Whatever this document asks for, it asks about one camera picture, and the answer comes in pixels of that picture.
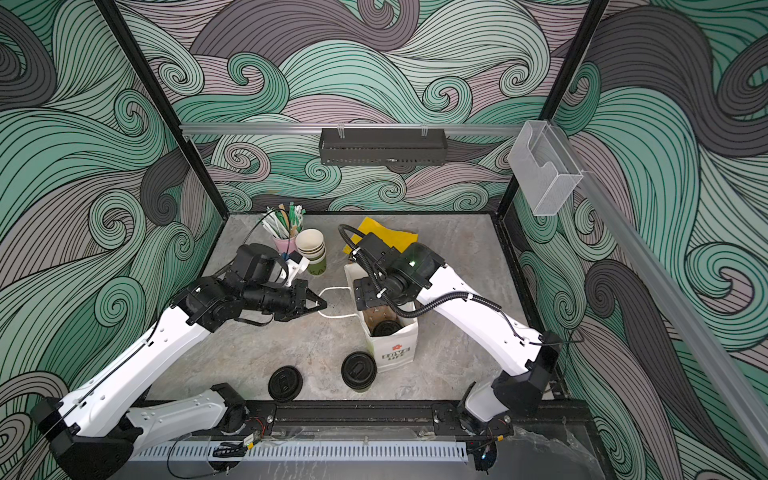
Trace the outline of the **white paper gift bag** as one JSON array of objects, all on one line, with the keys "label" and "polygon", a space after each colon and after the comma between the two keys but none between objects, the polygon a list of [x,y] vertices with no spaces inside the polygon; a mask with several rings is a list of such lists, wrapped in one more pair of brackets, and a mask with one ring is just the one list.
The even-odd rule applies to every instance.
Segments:
[{"label": "white paper gift bag", "polygon": [[365,337],[368,353],[380,372],[403,367],[415,360],[417,318],[396,315],[387,305],[363,309],[355,306],[354,315]]}]

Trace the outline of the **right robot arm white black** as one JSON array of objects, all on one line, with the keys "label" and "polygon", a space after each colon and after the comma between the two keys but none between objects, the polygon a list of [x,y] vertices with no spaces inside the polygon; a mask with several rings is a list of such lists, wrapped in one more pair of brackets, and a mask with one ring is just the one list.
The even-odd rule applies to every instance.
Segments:
[{"label": "right robot arm white black", "polygon": [[373,233],[341,224],[350,258],[366,272],[364,295],[402,318],[436,312],[483,347],[499,375],[468,388],[462,400],[467,423],[484,426],[502,414],[532,417],[554,373],[564,340],[552,331],[525,326],[498,303],[478,294],[446,260],[414,242],[401,252]]}]

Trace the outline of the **brown pulp cup carrier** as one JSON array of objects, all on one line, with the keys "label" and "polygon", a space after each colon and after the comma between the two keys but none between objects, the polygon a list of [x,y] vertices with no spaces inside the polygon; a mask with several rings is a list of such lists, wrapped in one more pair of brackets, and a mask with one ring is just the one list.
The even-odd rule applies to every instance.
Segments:
[{"label": "brown pulp cup carrier", "polygon": [[370,331],[383,321],[397,321],[396,313],[387,305],[370,307],[362,311],[363,320]]}]

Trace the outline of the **black cup lid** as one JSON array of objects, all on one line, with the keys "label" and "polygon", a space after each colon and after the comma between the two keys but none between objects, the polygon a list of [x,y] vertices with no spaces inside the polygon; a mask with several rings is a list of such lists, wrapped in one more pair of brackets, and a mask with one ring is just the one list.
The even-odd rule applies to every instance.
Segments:
[{"label": "black cup lid", "polygon": [[386,337],[397,333],[403,325],[397,320],[383,320],[377,323],[371,332],[372,337]]},{"label": "black cup lid", "polygon": [[349,388],[371,386],[376,379],[377,372],[374,358],[363,351],[350,353],[341,366],[342,380]]}]

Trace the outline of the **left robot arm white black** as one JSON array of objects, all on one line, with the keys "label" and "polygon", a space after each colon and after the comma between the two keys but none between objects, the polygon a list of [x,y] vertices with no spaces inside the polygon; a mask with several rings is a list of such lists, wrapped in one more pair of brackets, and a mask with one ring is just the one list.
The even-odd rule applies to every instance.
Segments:
[{"label": "left robot arm white black", "polygon": [[183,287],[153,325],[107,367],[62,398],[32,411],[57,465],[71,479],[107,479],[141,451],[197,431],[238,434],[245,399],[227,383],[187,399],[136,401],[183,354],[243,312],[287,322],[326,307],[300,273],[308,259],[263,244],[240,246],[221,272]]}]

